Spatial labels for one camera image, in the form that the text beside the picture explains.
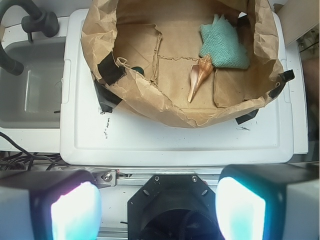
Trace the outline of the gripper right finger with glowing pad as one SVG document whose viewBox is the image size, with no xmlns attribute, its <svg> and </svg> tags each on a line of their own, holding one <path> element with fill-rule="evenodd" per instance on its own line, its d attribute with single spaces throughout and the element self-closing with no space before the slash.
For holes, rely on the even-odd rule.
<svg viewBox="0 0 320 240">
<path fill-rule="evenodd" d="M 318 163 L 230 164 L 215 193 L 226 240 L 320 238 Z"/>
</svg>

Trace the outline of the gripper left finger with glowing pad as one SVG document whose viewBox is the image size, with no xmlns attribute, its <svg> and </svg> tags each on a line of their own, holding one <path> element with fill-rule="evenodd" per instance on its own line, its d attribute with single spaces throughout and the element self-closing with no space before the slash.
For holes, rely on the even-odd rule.
<svg viewBox="0 0 320 240">
<path fill-rule="evenodd" d="M 0 173 L 2 240 L 95 240 L 102 198 L 87 170 Z"/>
</svg>

